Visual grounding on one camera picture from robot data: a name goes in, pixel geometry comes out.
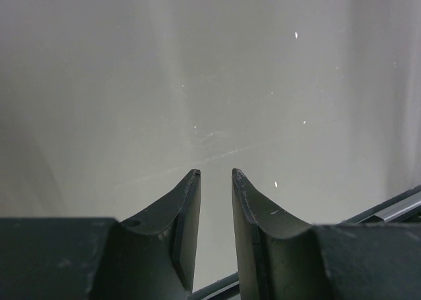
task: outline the black clamp jaw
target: black clamp jaw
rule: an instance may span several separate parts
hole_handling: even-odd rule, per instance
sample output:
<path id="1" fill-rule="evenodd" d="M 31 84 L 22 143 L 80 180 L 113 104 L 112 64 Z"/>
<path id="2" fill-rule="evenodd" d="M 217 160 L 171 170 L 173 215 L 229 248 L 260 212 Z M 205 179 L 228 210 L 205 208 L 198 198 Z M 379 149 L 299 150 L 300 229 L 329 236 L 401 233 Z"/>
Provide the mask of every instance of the black clamp jaw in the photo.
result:
<path id="1" fill-rule="evenodd" d="M 238 169 L 238 273 L 195 293 L 200 171 L 134 216 L 0 219 L 0 299 L 417 299 L 421 186 L 341 224 L 308 224 Z"/>

